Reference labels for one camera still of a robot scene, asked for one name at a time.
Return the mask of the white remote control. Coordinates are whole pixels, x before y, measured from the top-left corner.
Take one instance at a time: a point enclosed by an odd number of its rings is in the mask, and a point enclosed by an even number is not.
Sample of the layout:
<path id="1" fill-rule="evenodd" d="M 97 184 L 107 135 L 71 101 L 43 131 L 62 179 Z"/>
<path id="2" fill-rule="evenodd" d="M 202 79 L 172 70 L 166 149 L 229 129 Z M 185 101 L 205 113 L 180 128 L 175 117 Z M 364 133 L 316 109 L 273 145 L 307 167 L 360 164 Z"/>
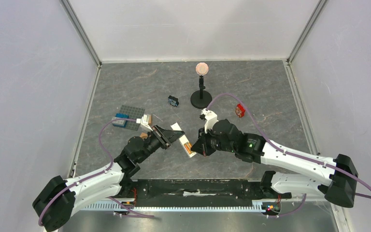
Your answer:
<path id="1" fill-rule="evenodd" d="M 181 131 L 182 129 L 180 128 L 179 124 L 176 122 L 174 124 L 171 125 L 171 128 L 175 131 Z M 187 150 L 185 149 L 184 147 L 184 143 L 190 143 L 190 141 L 188 140 L 188 138 L 186 137 L 186 135 L 182 135 L 181 138 L 179 138 L 178 140 L 182 146 L 182 148 L 184 149 L 184 151 L 186 152 L 186 154 L 192 158 L 193 156 L 195 156 L 197 153 L 195 152 L 192 152 L 192 154 L 188 154 Z"/>

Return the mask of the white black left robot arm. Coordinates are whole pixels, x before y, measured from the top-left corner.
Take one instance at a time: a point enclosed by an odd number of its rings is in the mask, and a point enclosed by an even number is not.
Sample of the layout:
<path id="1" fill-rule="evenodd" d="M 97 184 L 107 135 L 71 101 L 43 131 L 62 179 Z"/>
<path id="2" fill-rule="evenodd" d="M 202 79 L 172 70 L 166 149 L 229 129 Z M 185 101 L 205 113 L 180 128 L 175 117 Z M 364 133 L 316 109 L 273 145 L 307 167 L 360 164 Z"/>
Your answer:
<path id="1" fill-rule="evenodd" d="M 60 175 L 51 178 L 32 203 L 39 226 L 52 232 L 92 203 L 116 195 L 129 196 L 131 177 L 140 170 L 139 164 L 158 149 L 168 149 L 184 134 L 182 130 L 155 125 L 145 139 L 131 137 L 110 164 L 75 178 L 64 179 Z"/>

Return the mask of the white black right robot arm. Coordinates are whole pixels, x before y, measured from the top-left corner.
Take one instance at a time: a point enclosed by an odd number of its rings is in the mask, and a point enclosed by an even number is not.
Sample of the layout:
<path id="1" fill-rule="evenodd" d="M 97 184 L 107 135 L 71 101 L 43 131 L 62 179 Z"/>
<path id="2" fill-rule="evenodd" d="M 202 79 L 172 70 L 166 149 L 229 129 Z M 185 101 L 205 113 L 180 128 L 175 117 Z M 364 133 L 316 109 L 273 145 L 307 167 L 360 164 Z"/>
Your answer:
<path id="1" fill-rule="evenodd" d="M 212 129 L 200 128 L 198 140 L 191 151 L 203 156 L 216 151 L 231 152 L 244 162 L 278 166 L 295 172 L 289 177 L 265 173 L 259 185 L 265 197 L 276 193 L 311 193 L 322 195 L 330 203 L 341 207 L 354 206 L 357 181 L 344 172 L 353 176 L 358 176 L 358 173 L 347 155 L 326 158 L 300 152 L 267 142 L 263 136 L 243 133 L 226 119 L 216 122 Z"/>

